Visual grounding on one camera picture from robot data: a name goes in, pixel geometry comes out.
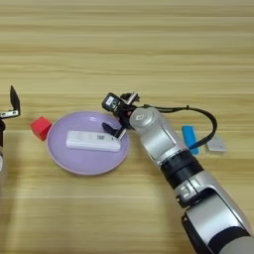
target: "blue object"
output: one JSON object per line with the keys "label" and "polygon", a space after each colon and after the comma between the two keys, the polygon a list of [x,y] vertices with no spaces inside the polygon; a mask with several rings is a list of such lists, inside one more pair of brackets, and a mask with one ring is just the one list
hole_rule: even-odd
{"label": "blue object", "polygon": [[[185,143],[188,147],[192,146],[196,143],[196,138],[194,134],[194,128],[191,125],[184,125],[182,127],[182,132],[184,136]],[[198,148],[194,148],[190,150],[194,155],[198,155]]]}

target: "wooden table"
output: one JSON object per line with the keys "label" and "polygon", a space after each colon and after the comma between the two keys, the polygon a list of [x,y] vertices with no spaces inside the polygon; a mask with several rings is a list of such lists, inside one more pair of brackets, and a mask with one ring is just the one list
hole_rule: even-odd
{"label": "wooden table", "polygon": [[[103,111],[109,91],[211,111],[227,153],[202,148],[198,159],[254,225],[253,16],[251,0],[2,0],[0,106],[14,84],[22,117],[6,121],[1,253],[193,253],[183,211],[134,133],[125,162],[96,178],[59,168],[32,134],[41,115]],[[191,112],[169,120],[199,138],[210,130]]]}

